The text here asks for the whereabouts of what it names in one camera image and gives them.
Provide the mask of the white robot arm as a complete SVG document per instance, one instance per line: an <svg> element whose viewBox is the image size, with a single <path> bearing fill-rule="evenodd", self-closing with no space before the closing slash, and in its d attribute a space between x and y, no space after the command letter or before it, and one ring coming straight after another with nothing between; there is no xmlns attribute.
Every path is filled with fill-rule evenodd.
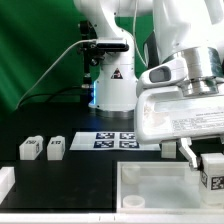
<svg viewBox="0 0 224 224"><path fill-rule="evenodd" d="M171 143L190 166L192 141L224 135L224 0L73 0L93 26L100 65L90 108L130 116L141 144ZM147 65L134 71L135 38L118 17L150 14Z"/></svg>

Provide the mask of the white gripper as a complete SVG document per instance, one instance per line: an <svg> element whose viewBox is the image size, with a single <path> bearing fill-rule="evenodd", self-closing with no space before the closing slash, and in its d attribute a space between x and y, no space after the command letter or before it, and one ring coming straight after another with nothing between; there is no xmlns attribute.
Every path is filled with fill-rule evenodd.
<svg viewBox="0 0 224 224"><path fill-rule="evenodd" d="M224 85L218 90L218 94L190 98L183 97L177 86L145 90L134 112L137 141L158 144L179 139L178 149L190 169L200 170L202 159L191 149L191 139L224 135Z"/></svg>

